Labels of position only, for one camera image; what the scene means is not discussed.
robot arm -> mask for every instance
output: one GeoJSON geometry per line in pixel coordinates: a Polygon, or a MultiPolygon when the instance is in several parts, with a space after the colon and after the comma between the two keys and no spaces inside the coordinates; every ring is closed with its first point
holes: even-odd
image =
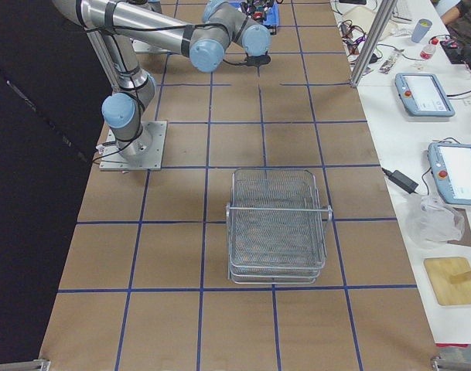
{"type": "Polygon", "coordinates": [[[116,145],[101,156],[107,157],[101,168],[105,162],[118,164],[106,168],[110,170],[161,168],[166,123],[142,122],[142,113],[155,96],[155,81],[139,66],[131,39],[182,54],[208,73],[218,67],[231,43],[241,46],[248,57],[266,57],[264,63],[269,62],[268,29],[226,0],[210,0],[199,25],[155,12],[147,0],[53,0],[53,4],[89,32],[114,88],[115,94],[101,110],[116,145]]]}
{"type": "MultiPolygon", "coordinates": [[[[202,72],[212,72],[218,67],[230,43],[241,46],[249,56],[264,55],[269,49],[269,31],[225,0],[212,0],[207,4],[201,25],[153,12],[137,6],[136,1],[129,2],[53,0],[63,15],[86,29],[127,36],[182,54],[202,72]]],[[[114,47],[107,43],[107,49],[114,47]]]]}

metal wire basket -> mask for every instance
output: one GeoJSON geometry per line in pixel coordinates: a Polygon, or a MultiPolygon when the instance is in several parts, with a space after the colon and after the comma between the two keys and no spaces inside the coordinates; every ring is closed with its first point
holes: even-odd
{"type": "Polygon", "coordinates": [[[237,283],[312,283],[326,262],[314,175],[241,168],[227,205],[228,276],[237,283]]]}

cup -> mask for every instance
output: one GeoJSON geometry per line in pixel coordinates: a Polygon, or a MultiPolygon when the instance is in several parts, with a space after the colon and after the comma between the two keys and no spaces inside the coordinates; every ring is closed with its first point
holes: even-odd
{"type": "Polygon", "coordinates": [[[433,22],[431,22],[429,19],[419,19],[415,25],[414,31],[412,32],[411,40],[414,43],[419,43],[426,33],[428,33],[432,24],[433,22]]]}

white table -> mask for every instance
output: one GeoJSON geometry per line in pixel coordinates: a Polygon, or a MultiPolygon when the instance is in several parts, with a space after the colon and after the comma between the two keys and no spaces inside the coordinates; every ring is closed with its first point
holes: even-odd
{"type": "MultiPolygon", "coordinates": [[[[429,0],[409,0],[409,5],[414,15],[414,22],[399,27],[413,29],[417,19],[427,18],[433,22],[428,35],[419,44],[411,42],[409,36],[390,36],[380,43],[405,49],[404,53],[407,56],[416,58],[430,37],[447,32],[429,0]]],[[[346,12],[353,5],[338,4],[338,6],[341,12],[346,12]]],[[[374,6],[374,0],[368,0],[367,6],[374,6]]],[[[336,18],[337,22],[342,20],[339,15],[336,15],[336,18]]],[[[370,65],[374,71],[362,78],[357,89],[381,165],[391,171],[399,170],[411,177],[420,185],[418,192],[426,194],[421,175],[429,168],[426,157],[429,143],[433,140],[454,137],[462,143],[471,144],[471,94],[464,96],[463,99],[451,100],[456,115],[450,119],[409,117],[398,98],[394,87],[394,76],[400,72],[415,72],[414,61],[401,57],[389,74],[378,72],[392,50],[381,47],[384,58],[370,65]]],[[[447,94],[471,90],[471,73],[463,65],[452,65],[441,47],[422,72],[435,73],[447,94]]],[[[429,257],[465,257],[471,262],[471,248],[448,243],[426,243],[422,247],[419,246],[410,238],[411,231],[406,225],[410,211],[407,201],[410,196],[391,182],[387,182],[387,187],[435,342],[471,344],[471,305],[445,307],[439,305],[423,265],[424,259],[429,257]]],[[[433,182],[430,189],[431,191],[435,189],[433,182]]],[[[471,206],[463,208],[466,209],[471,226],[471,206]]]]}

plastic bottle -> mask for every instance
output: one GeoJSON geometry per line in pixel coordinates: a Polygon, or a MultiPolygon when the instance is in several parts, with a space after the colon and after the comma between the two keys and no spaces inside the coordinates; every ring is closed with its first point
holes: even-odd
{"type": "Polygon", "coordinates": [[[415,68],[418,70],[423,70],[425,68],[427,61],[431,59],[433,54],[435,54],[436,45],[438,42],[439,40],[436,38],[429,40],[429,43],[424,48],[422,48],[421,52],[419,53],[420,59],[415,61],[415,68]]]}

